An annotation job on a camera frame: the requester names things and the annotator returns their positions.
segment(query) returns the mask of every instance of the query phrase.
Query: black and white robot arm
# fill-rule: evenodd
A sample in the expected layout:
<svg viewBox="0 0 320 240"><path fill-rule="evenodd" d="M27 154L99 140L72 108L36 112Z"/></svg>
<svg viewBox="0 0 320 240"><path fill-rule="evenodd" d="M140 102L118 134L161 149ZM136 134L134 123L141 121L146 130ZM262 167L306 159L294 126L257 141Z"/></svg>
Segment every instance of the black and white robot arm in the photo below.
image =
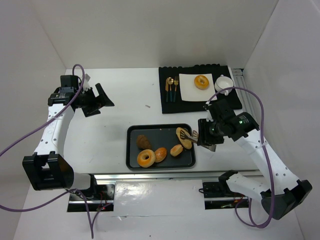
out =
<svg viewBox="0 0 320 240"><path fill-rule="evenodd" d="M79 189L88 190L95 184L90 174L76 173L64 159L64 145L69 124L75 110L81 108L86 117L100 114L102 107L112 107L114 103L107 97L101 85L96 84L99 96L95 96L86 74L81 93L74 102L43 131L41 140L32 156L25 156L22 166L35 190ZM62 75L58 87L48 99L47 122L55 118L79 90L78 77Z"/></svg>
<svg viewBox="0 0 320 240"><path fill-rule="evenodd" d="M312 190L308 180L300 180L281 161L266 139L262 145L259 125L247 112L235 115L225 100L206 106L209 116L198 120L199 134L197 144L210 149L210 146L222 144L224 137L232 138L251 157L266 179L261 183L231 170L220 176L219 182L227 191L241 193L261 202L269 214L271 207L271 180L263 145L266 147L274 181L275 208L274 219L301 204Z"/></svg>

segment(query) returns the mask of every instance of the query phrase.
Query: fork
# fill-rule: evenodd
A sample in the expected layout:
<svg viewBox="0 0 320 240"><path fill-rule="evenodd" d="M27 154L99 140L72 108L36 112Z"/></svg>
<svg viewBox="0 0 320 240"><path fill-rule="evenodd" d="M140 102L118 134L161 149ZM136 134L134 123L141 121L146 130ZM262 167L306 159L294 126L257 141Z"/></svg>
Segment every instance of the fork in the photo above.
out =
<svg viewBox="0 0 320 240"><path fill-rule="evenodd" d="M174 77L174 85L175 85L175 89L174 89L174 97L173 97L173 102L176 102L176 95L177 95L177 86L179 84L179 76Z"/></svg>
<svg viewBox="0 0 320 240"><path fill-rule="evenodd" d="M188 136L185 131L180 131L180 138L182 140L185 140L185 139L188 139L190 140L191 142L193 142L194 144L197 144L198 145L198 137L195 137L195 136L199 136L198 133L196 131L193 131L192 132L192 136ZM206 145L201 145L202 147L210 150L211 152L215 152L216 151L216 148L217 148L217 145L209 145L209 146L206 146Z"/></svg>

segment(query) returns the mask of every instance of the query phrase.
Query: white cup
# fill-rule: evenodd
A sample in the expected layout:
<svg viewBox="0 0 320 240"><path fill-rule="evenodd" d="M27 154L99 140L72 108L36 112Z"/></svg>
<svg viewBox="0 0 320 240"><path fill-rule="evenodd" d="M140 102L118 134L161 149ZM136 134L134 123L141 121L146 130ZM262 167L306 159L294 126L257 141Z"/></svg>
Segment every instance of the white cup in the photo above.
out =
<svg viewBox="0 0 320 240"><path fill-rule="evenodd" d="M217 92L219 92L222 89L230 88L230 87L233 87L234 85L235 85L234 81L232 81L232 79L230 77L221 75L215 81L214 88ZM232 89L222 91L221 94L228 96L228 94L231 92L231 90Z"/></svg>

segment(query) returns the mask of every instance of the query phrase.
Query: gray wall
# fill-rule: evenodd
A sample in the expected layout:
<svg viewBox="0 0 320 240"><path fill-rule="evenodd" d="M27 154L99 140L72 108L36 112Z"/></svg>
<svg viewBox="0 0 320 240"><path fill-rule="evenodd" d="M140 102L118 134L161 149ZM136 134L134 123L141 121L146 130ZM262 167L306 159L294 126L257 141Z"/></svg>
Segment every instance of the gray wall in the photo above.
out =
<svg viewBox="0 0 320 240"><path fill-rule="evenodd" d="M31 0L67 68L244 68L278 0Z"/></svg>
<svg viewBox="0 0 320 240"><path fill-rule="evenodd" d="M320 233L319 7L319 0L280 0L244 69L248 88L265 106L267 140L313 185L295 211L306 240Z"/></svg>
<svg viewBox="0 0 320 240"><path fill-rule="evenodd" d="M65 67L32 6L0 1L0 149L47 120L47 99ZM22 209L30 186L22 167L41 137L29 137L0 158L0 204ZM0 239L13 239L20 213L0 210Z"/></svg>

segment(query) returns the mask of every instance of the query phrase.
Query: white plate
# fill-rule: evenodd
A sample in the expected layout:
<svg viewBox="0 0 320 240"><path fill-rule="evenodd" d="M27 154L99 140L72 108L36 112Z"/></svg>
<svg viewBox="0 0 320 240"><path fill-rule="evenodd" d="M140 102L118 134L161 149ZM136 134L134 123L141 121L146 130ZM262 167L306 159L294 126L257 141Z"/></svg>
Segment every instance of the white plate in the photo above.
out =
<svg viewBox="0 0 320 240"><path fill-rule="evenodd" d="M195 85L196 76L203 75L209 80L209 87L201 90ZM179 74L181 99L188 102L208 101L216 93L212 74Z"/></svg>

